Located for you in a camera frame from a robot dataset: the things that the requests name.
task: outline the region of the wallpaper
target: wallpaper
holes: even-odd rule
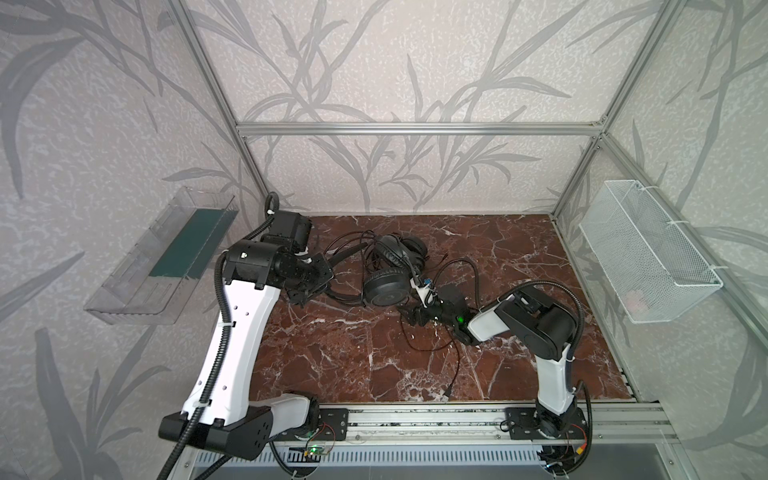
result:
[[[766,31],[765,2],[686,7],[611,134],[768,309]]]
[[[661,0],[188,5],[239,122],[513,122],[599,120]],[[292,208],[314,214],[546,211],[542,203],[554,204],[553,192],[578,161],[577,142],[586,143],[389,136],[249,142],[270,187]],[[523,157],[536,160],[509,160]]]
[[[588,140],[383,135],[249,144],[268,185],[278,184],[296,210],[511,214],[551,212]]]
[[[763,302],[767,6],[689,1],[611,132]],[[621,178],[599,154],[558,218],[591,305],[635,391],[661,401],[698,475],[764,478],[765,350],[719,294],[669,323],[631,323],[578,229],[603,181]]]
[[[239,121],[593,121],[661,2],[190,0]]]
[[[262,201],[161,2],[0,2],[0,478],[150,478],[203,362],[212,275],[173,326],[90,295],[186,185]]]

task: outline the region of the gray panel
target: gray panel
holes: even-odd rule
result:
[[[196,468],[194,474],[202,472]],[[211,480],[284,480],[286,474],[278,468],[222,468],[210,476]],[[327,467],[312,474],[315,480],[357,478],[360,480],[423,480],[441,478],[459,480],[483,478],[487,480],[541,480],[550,476],[540,467],[526,466],[430,466],[430,467]],[[622,478],[623,480],[667,480],[663,461],[654,445],[596,445],[590,458],[570,475],[574,480],[592,478]]]

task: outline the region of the aluminum frame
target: aluminum frame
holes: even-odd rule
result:
[[[643,76],[643,73],[647,69],[650,62],[658,52],[664,39],[667,38],[672,27],[674,27],[677,17],[683,11],[687,0],[666,0],[665,3],[659,9],[659,13],[654,20],[654,24],[648,30],[645,35],[640,49],[635,54],[630,67],[627,69],[627,73],[624,74],[624,78],[619,84],[619,88],[616,90],[614,97],[611,99],[611,103],[608,104],[608,108],[605,114],[600,119],[602,129],[600,134],[609,132],[611,125],[616,121],[616,118],[621,112],[621,109],[627,103],[627,100],[632,95],[637,83]],[[597,138],[593,137],[592,142],[588,145],[588,148],[581,155],[581,159],[578,161],[577,167],[574,169],[574,173],[568,182],[565,184],[563,194],[558,198],[558,202],[554,206],[552,215],[558,217],[562,213],[565,204],[570,200],[571,195],[576,191],[577,185],[581,182],[581,178],[587,173],[594,154],[598,148]]]
[[[237,121],[235,120],[234,113],[227,102],[227,97],[224,96],[224,90],[219,84],[216,74],[214,74],[214,69],[211,67],[210,60],[205,53],[203,43],[197,35],[197,30],[195,30],[192,22],[192,15],[186,2],[184,2],[184,0],[165,0],[165,3],[168,6],[171,18],[179,28],[181,39],[184,41],[184,44],[187,45],[187,48],[192,54],[192,59],[205,80],[208,90],[214,97],[214,103],[224,120],[224,126],[232,136],[234,147],[237,149],[237,152],[245,163],[246,169],[251,178],[253,178],[253,182],[256,184],[259,193],[263,197],[266,197],[269,193],[269,189],[266,187],[266,181],[259,171],[259,167],[256,165],[256,161],[253,159],[253,155],[251,155],[245,140],[237,133]]]
[[[528,408],[530,402],[397,402],[325,404],[321,408],[349,409],[347,437],[336,449],[358,445],[550,445],[552,440],[511,440],[499,428],[508,407]],[[696,480],[696,472],[659,403],[601,402],[593,407],[593,444],[656,445],[672,480]],[[303,446],[303,442],[275,442],[279,446]],[[187,448],[171,477],[187,480],[199,450]]]
[[[243,122],[243,136],[264,135],[597,135],[597,122]]]

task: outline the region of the ear cushion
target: ear cushion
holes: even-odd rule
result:
[[[372,273],[362,285],[366,305],[390,306],[406,299],[411,291],[409,274],[400,268],[383,268]]]
[[[385,235],[380,237],[376,241],[375,249],[376,253],[390,266],[409,268],[407,262],[403,259],[403,257],[408,255],[407,249],[395,236]]]
[[[424,242],[422,242],[422,239],[418,237],[405,237],[400,241],[403,245],[418,253],[422,257],[427,256],[427,246]]]

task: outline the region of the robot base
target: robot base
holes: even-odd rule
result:
[[[346,428],[349,424],[349,410],[320,409],[319,412],[318,425],[327,423],[333,429],[333,433],[336,433],[337,442],[346,440]],[[317,438],[317,440],[331,440],[332,436],[333,434],[326,430],[321,437]],[[298,437],[294,431],[288,430],[287,432],[278,433],[273,440],[279,442],[295,442],[297,438]]]
[[[552,439],[547,437],[539,430],[539,420],[536,416],[536,408],[520,408],[512,407],[504,409],[506,422],[509,427],[509,438],[512,440],[545,440]],[[565,435],[568,435],[568,439],[572,443],[576,441],[583,442],[585,440],[584,433],[571,425],[579,425],[582,429],[586,430],[587,422],[584,420],[584,413],[581,409],[576,408],[570,419],[570,423],[565,427],[564,433],[560,435],[561,439],[565,439]]]

